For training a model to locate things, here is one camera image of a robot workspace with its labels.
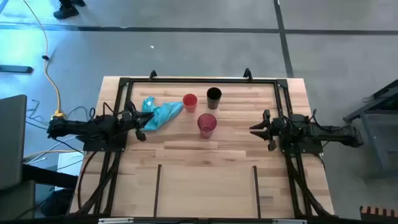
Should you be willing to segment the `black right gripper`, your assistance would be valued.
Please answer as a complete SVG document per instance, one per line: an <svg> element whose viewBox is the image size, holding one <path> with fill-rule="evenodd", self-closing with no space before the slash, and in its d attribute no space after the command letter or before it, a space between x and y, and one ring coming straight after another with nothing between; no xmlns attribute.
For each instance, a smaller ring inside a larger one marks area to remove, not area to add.
<svg viewBox="0 0 398 224"><path fill-rule="evenodd" d="M250 133L260 137L264 141L268 141L268 150L274 151L277 148L276 141L274 137L279 138L279 147L282 152L289 150L288 142L288 128L289 128L289 117L282 116L276 117L270 120L271 112L269 110L264 110L262 114L263 120L249 129L266 129L265 131L251 131Z"/></svg>

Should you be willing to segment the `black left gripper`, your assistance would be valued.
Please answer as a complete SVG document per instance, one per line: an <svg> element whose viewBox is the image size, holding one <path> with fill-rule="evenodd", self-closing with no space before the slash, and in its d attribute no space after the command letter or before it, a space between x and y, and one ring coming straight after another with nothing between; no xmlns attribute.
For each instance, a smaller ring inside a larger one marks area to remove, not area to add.
<svg viewBox="0 0 398 224"><path fill-rule="evenodd" d="M132 101L128 101L122 113L121 122L123 130L136 130L136 138L140 141L146 140L146 135L141 131L142 128L154 117L153 112L139 112Z"/></svg>

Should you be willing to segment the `small orange cup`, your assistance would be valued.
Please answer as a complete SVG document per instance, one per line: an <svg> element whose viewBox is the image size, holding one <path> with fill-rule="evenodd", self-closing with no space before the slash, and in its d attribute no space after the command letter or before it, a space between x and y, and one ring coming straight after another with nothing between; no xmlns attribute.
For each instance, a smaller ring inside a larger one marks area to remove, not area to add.
<svg viewBox="0 0 398 224"><path fill-rule="evenodd" d="M183 99L183 106L188 113L194 113L197 107L198 99L197 97L192 94L186 94Z"/></svg>

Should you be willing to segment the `large dark red cup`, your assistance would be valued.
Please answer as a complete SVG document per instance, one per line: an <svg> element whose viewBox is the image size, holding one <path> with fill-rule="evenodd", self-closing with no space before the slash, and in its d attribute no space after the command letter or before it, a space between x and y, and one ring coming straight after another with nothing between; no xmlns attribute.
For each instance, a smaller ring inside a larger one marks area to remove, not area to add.
<svg viewBox="0 0 398 224"><path fill-rule="evenodd" d="M212 136L214 129L217 125L216 118L209 113L205 113L199 116L197 125L200 130L200 136L208 139Z"/></svg>

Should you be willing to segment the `black cup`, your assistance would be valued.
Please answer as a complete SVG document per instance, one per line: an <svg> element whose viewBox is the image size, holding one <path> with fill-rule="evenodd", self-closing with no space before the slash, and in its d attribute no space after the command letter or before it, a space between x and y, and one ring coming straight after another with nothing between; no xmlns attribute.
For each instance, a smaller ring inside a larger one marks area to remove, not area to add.
<svg viewBox="0 0 398 224"><path fill-rule="evenodd" d="M206 93L208 108L211 110L217 109L221 96L222 92L219 88L217 87L209 88Z"/></svg>

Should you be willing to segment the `teal cloth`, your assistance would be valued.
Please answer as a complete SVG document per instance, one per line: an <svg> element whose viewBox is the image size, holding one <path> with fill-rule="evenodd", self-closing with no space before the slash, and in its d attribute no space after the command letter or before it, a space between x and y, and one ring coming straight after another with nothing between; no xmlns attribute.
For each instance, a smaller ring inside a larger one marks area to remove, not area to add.
<svg viewBox="0 0 398 224"><path fill-rule="evenodd" d="M142 103L142 112L151 112L154 117L144 126L145 131L156 131L165 123L174 119L181 113L183 103L181 101L163 103L161 106L155 105L155 98L150 96Z"/></svg>

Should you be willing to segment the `black bag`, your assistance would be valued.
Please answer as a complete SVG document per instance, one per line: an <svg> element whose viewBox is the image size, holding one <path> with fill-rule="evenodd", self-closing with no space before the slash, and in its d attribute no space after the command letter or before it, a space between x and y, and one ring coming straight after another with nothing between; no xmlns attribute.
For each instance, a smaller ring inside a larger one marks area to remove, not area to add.
<svg viewBox="0 0 398 224"><path fill-rule="evenodd" d="M46 198L40 207L40 211L45 217L65 215L68 212L72 198L72 189L56 190Z"/></svg>

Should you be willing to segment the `grey metal cart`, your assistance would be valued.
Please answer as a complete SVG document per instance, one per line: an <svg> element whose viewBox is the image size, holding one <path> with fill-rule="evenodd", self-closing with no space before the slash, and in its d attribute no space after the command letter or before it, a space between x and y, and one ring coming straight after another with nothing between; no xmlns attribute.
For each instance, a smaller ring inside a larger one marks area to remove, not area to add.
<svg viewBox="0 0 398 224"><path fill-rule="evenodd" d="M398 178L398 79L362 99L364 105L343 120L360 119L378 164L366 180Z"/></svg>

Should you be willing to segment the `person's black shoe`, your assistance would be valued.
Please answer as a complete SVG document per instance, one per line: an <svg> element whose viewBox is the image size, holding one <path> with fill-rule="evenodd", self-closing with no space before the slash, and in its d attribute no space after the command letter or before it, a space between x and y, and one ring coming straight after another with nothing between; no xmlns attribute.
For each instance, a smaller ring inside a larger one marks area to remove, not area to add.
<svg viewBox="0 0 398 224"><path fill-rule="evenodd" d="M59 20L68 19L69 17L73 17L73 16L77 16L77 15L79 15L79 12L73 6L70 8L65 8L63 6L60 6L59 10L57 10L53 13L53 16Z"/></svg>

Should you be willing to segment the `black flat floor bar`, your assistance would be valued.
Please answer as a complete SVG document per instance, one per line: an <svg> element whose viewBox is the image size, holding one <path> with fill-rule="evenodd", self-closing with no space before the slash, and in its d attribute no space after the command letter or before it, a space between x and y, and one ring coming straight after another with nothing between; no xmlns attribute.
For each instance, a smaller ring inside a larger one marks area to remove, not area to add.
<svg viewBox="0 0 398 224"><path fill-rule="evenodd" d="M9 73L32 73L33 68L29 66L21 66L21 65L0 65L0 72L9 72Z"/></svg>

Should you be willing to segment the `orange black striped object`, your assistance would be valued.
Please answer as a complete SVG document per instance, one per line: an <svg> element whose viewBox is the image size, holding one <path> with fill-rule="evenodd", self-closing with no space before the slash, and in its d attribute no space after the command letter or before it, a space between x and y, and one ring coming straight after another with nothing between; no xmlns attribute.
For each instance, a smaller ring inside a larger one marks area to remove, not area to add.
<svg viewBox="0 0 398 224"><path fill-rule="evenodd" d="M360 206L359 212L361 219L364 221L384 224L398 224L398 210Z"/></svg>

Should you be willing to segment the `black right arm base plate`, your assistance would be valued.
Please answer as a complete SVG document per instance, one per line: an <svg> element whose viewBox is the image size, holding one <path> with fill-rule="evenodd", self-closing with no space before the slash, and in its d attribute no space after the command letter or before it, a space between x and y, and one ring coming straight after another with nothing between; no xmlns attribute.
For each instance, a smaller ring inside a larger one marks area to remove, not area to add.
<svg viewBox="0 0 398 224"><path fill-rule="evenodd" d="M279 138L280 148L287 153L311 153L319 154L323 152L321 140L314 138L303 138L303 139L288 139Z"/></svg>

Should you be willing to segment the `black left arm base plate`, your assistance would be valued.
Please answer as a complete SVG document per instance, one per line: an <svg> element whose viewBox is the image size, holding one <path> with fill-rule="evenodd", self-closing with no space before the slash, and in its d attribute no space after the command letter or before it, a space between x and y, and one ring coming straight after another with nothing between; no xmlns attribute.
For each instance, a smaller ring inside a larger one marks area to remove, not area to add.
<svg viewBox="0 0 398 224"><path fill-rule="evenodd" d="M127 135L118 135L111 138L79 138L84 143L84 151L122 152L126 147Z"/></svg>

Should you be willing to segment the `black aluminium table frame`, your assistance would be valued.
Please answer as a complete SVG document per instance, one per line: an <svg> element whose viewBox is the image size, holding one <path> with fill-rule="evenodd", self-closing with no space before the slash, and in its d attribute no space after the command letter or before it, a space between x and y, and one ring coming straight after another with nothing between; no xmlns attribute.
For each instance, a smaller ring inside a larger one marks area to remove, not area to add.
<svg viewBox="0 0 398 224"><path fill-rule="evenodd" d="M180 101L186 94L198 99L194 112L181 112L159 130L148 132L144 142L134 132L127 136L121 154L113 216L292 218L292 205L285 157L268 151L267 143L249 128L261 122L264 110L273 116L292 111L310 114L305 84L290 78L290 106L276 102L279 82L257 83L223 80L217 84L221 101L213 110L217 125L210 138L200 136L197 119L209 111L206 93L209 78L178 78L135 81L119 86L119 78L105 77L96 101L123 104L129 96L141 107L153 96L161 105Z"/></svg>

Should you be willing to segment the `white bracket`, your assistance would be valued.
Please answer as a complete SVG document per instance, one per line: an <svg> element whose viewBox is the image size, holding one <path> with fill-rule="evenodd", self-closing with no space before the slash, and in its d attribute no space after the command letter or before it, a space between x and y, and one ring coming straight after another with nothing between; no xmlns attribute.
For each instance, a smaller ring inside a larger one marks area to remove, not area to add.
<svg viewBox="0 0 398 224"><path fill-rule="evenodd" d="M306 220L300 220L300 219L276 218L272 220L272 224L308 224L308 223Z"/></svg>
<svg viewBox="0 0 398 224"><path fill-rule="evenodd" d="M134 223L134 219L130 217L121 218L100 218L98 224L131 224Z"/></svg>

